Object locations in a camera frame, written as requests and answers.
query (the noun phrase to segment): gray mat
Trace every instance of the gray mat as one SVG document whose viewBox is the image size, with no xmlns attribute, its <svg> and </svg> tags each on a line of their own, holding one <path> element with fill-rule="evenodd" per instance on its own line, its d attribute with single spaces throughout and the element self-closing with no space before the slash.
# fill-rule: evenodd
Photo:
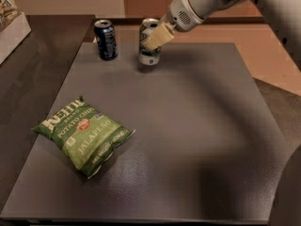
<svg viewBox="0 0 301 226">
<path fill-rule="evenodd" d="M 84 43 L 52 112 L 79 95 L 136 133 L 89 181 L 39 136 L 3 218 L 265 222 L 292 153 L 233 44 L 137 46 L 105 62 Z"/>
</svg>

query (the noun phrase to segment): green chip bag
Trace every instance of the green chip bag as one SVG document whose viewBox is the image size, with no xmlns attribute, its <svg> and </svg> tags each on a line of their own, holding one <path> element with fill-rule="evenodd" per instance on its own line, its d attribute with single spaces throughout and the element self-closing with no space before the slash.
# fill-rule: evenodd
<svg viewBox="0 0 301 226">
<path fill-rule="evenodd" d="M 87 178 L 100 169 L 131 131 L 116 123 L 79 97 L 57 111 L 34 131 L 48 137 Z"/>
</svg>

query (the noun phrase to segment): can lid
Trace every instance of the can lid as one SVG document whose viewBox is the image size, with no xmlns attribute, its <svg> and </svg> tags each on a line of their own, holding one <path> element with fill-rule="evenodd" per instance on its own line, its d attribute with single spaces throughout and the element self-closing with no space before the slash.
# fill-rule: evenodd
<svg viewBox="0 0 301 226">
<path fill-rule="evenodd" d="M 112 25 L 112 22 L 106 19 L 101 19 L 95 22 L 94 26 L 100 27 L 100 28 L 106 28 L 108 26 Z"/>
<path fill-rule="evenodd" d="M 155 28 L 159 24 L 159 20 L 147 18 L 142 21 L 142 24 L 147 28 Z"/>
</svg>

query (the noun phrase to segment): silver can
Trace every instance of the silver can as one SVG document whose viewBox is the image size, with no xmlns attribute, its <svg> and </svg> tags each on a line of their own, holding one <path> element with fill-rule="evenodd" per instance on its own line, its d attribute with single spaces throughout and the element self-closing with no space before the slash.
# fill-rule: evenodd
<svg viewBox="0 0 301 226">
<path fill-rule="evenodd" d="M 149 51 L 142 45 L 142 41 L 149 37 L 158 24 L 159 20 L 148 18 L 144 19 L 140 26 L 139 61 L 147 66 L 152 66 L 159 62 L 161 47 Z"/>
</svg>

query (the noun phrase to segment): wooden floor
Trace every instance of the wooden floor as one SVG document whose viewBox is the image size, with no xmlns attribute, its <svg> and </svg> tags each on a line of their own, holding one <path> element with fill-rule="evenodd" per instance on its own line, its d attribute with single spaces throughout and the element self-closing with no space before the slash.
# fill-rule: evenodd
<svg viewBox="0 0 301 226">
<path fill-rule="evenodd" d="M 117 37 L 133 40 L 138 25 L 119 25 Z M 203 24 L 172 42 L 234 42 L 254 78 L 301 95 L 301 72 L 267 24 Z"/>
</svg>

